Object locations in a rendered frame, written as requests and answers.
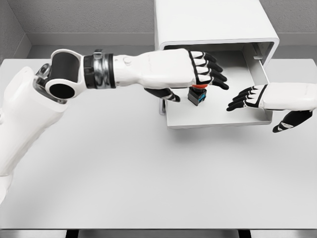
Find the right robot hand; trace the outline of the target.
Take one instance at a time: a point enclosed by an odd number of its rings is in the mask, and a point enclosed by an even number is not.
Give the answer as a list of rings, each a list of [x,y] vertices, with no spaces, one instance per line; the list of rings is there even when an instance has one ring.
[[[294,128],[312,117],[317,109],[317,84],[269,83],[246,88],[232,99],[227,111],[239,108],[259,108],[290,112],[273,128],[274,133]]]

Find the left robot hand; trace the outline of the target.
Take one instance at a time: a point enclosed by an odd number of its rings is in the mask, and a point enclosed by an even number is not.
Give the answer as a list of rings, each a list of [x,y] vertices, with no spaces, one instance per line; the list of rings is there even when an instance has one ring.
[[[210,53],[186,49],[151,52],[149,66],[142,72],[140,84],[156,97],[180,102],[172,88],[214,85],[229,89],[223,69]]]

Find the black load switch red button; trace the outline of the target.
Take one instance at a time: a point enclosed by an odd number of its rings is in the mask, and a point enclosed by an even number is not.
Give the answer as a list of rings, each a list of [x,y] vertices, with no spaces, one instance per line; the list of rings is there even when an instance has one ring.
[[[192,102],[195,106],[198,106],[199,103],[204,101],[206,98],[207,86],[207,84],[190,86],[187,96],[188,100]]]

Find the white cabinet drawer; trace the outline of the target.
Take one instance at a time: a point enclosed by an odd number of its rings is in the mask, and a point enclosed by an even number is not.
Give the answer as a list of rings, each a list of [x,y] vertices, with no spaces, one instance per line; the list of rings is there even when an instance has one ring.
[[[198,106],[188,100],[188,88],[174,89],[181,101],[166,101],[167,126],[179,129],[270,124],[272,111],[249,107],[231,112],[226,110],[240,91],[254,85],[268,84],[259,51],[254,47],[254,43],[184,45],[185,49],[208,52],[214,56],[223,68],[229,89],[208,86],[206,99]]]

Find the white tabletop storage cabinet housing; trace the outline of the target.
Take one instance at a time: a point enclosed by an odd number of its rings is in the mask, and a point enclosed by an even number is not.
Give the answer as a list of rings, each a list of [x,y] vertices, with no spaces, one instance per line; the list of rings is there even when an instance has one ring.
[[[267,66],[280,40],[260,0],[154,0],[155,49],[248,44]]]

